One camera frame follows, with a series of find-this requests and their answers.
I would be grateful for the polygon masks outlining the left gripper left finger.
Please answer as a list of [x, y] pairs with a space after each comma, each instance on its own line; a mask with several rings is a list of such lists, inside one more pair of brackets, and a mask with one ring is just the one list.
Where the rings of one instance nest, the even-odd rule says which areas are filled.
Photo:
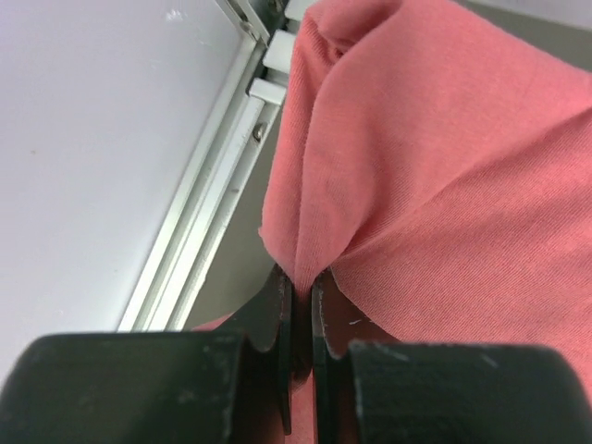
[[20, 355], [1, 391], [5, 443], [281, 443], [291, 431], [290, 280], [214, 329], [62, 334]]

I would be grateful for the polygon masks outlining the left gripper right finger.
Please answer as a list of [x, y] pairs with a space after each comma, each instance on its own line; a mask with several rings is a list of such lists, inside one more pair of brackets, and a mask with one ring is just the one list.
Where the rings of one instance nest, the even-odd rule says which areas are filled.
[[590, 441], [590, 404], [556, 351], [400, 342], [329, 273], [311, 296], [317, 442]]

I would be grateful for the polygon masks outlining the red t shirt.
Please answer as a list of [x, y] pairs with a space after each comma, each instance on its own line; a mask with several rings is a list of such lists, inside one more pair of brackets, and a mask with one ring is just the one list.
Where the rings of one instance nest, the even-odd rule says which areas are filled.
[[320, 1], [260, 234], [396, 339], [536, 343], [591, 384], [591, 76], [451, 1]]

